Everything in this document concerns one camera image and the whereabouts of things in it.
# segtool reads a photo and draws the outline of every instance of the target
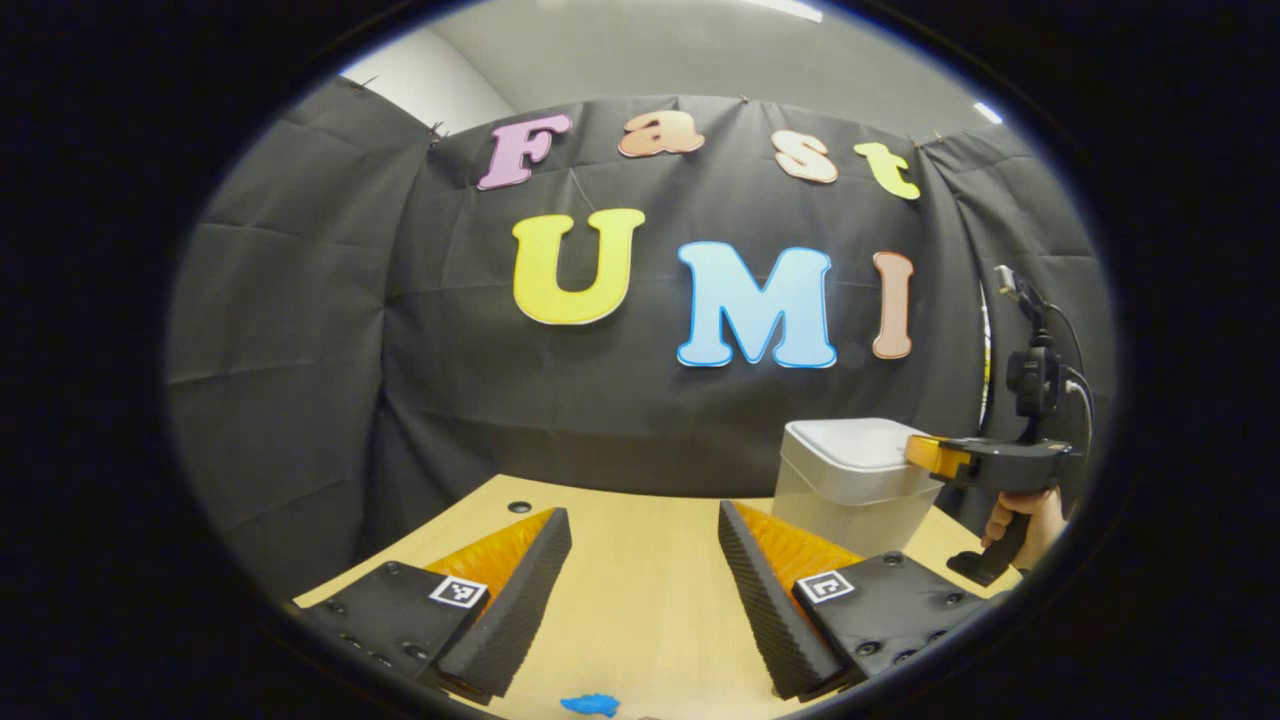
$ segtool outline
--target letter u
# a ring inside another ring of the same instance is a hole
[[[644,224],[644,213],[599,210],[586,223],[600,234],[600,260],[595,283],[581,292],[566,292],[556,282],[561,238],[573,227],[573,218],[538,215],[512,228],[520,243],[512,292],[525,315],[548,325],[585,325],[622,305],[631,281],[631,236]]]

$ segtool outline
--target wooden table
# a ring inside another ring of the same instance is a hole
[[[509,720],[581,720],[586,716],[564,710],[559,700],[590,693],[621,701],[614,720],[767,720],[801,707],[771,692],[717,539],[718,500],[497,475],[396,544],[294,601],[310,607],[388,560],[424,566],[526,518],[507,510],[518,500],[532,511],[568,509],[573,550],[525,664],[507,696],[493,698],[486,711]],[[742,502],[764,511],[773,505],[772,498]],[[1018,583],[1012,570],[989,588],[947,570],[947,557],[961,550],[982,548],[969,530],[932,507],[904,552],[982,597]]]

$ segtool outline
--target letter m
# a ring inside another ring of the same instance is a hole
[[[721,337],[721,316],[728,319],[739,347],[753,365],[764,356],[780,320],[782,342],[773,350],[778,365],[836,364],[836,348],[827,342],[823,277],[831,258],[824,252],[808,247],[783,250],[764,290],[737,251],[723,242],[691,242],[680,249],[678,256],[694,277],[689,342],[676,351],[682,364],[719,366],[733,359],[733,348]]]

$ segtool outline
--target black fabric backdrop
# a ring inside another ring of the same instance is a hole
[[[662,109],[690,113],[707,143],[623,158],[623,123]],[[561,111],[573,129],[556,136],[527,182],[475,188],[493,127]],[[820,138],[840,179],[820,186],[783,173],[769,142],[778,129]],[[192,233],[172,311],[174,432],[216,527],[279,596],[376,552],[494,473],[768,496],[790,420],[883,416],[974,434],[978,279],[991,291],[998,263],[1071,315],[1100,419],[1114,393],[1106,287],[1085,228],[1048,168],[1000,126],[916,147],[795,108],[680,96],[553,108],[429,142],[387,100],[334,81],[270,128]],[[852,151],[860,142],[905,158],[922,197],[882,190]],[[623,304],[581,327],[525,316],[511,290],[512,227],[572,217],[558,279],[581,290],[596,264],[586,218],[608,208],[646,215]],[[836,365],[787,369],[769,355],[750,365],[727,327],[727,366],[680,365],[691,282],[676,251],[696,240],[733,245],[760,283],[787,247],[828,254]],[[914,347],[902,360],[870,352],[878,251],[915,266]],[[1014,437],[1004,357],[1028,328],[1011,302],[988,305],[996,382],[987,434]],[[1083,439],[1078,415],[1050,428]],[[1068,484],[1070,496],[1078,478]],[[946,491],[938,503],[977,530],[991,498]]]

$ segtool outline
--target orange soft finger pad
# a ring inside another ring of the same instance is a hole
[[[791,593],[791,588],[800,578],[847,568],[863,560],[838,544],[778,520],[768,512],[762,512],[741,502],[735,502],[733,506],[737,507],[746,528],[751,530],[755,544],[759,546],[769,569],[773,570],[773,577],[778,579],[778,584],[787,591],[787,594]],[[804,615],[804,609],[800,607],[795,597],[791,598],[791,603]]]
[[[796,580],[861,559],[767,512],[721,501],[718,536],[739,600],[773,688],[782,700],[813,700],[835,689],[845,670],[791,594]]]
[[[493,605],[493,598],[498,597],[503,585],[511,579],[516,566],[525,557],[534,538],[547,525],[556,509],[543,510],[536,515],[507,525],[506,528],[485,536],[476,542],[457,550],[444,557],[431,562],[424,570],[453,575],[465,580],[484,583],[489,585],[489,601],[480,609],[479,619]]]
[[[468,692],[503,696],[534,642],[556,579],[573,546],[568,511],[552,507],[426,566],[489,587],[475,624],[438,662]]]

